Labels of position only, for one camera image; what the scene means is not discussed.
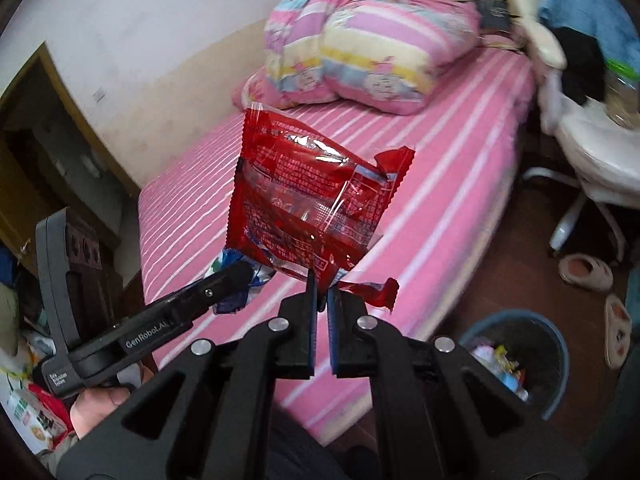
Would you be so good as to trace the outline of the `person's left hand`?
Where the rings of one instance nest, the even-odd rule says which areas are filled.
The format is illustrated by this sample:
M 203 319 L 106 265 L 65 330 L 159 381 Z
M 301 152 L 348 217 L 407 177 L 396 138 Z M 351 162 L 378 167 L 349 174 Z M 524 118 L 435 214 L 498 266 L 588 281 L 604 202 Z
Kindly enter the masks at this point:
M 70 421 L 76 436 L 79 439 L 84 438 L 124 404 L 130 396 L 131 392 L 127 387 L 82 390 L 70 408 Z

